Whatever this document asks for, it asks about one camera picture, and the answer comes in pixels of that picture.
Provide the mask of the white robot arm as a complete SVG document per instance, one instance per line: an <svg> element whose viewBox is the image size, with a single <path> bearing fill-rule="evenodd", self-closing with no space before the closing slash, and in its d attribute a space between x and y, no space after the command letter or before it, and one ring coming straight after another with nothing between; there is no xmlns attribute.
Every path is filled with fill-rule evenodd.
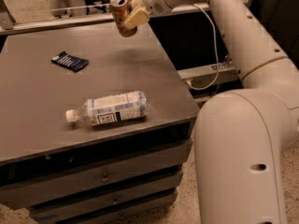
<svg viewBox="0 0 299 224"><path fill-rule="evenodd" d="M299 71L241 0L133 0L134 27L206 2L239 90L210 98L194 126L201 224L288 224L280 152L299 141Z"/></svg>

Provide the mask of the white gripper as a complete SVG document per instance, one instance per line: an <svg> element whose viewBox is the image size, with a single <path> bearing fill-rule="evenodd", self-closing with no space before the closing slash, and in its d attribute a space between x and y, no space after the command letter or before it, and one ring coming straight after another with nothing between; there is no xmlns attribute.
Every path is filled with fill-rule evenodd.
<svg viewBox="0 0 299 224"><path fill-rule="evenodd" d="M164 0L132 0L132 12L123 22L123 26L128 29L147 23L151 16L162 16L170 11L170 6Z"/></svg>

